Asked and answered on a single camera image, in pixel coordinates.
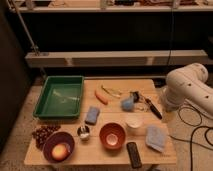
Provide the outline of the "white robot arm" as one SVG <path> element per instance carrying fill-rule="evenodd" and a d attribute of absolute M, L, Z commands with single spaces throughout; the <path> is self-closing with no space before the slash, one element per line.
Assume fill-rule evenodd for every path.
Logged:
<path fill-rule="evenodd" d="M 160 96 L 167 112 L 177 110 L 189 100 L 213 116 L 213 88 L 205 84 L 208 70 L 200 63 L 192 63 L 170 71 Z"/>

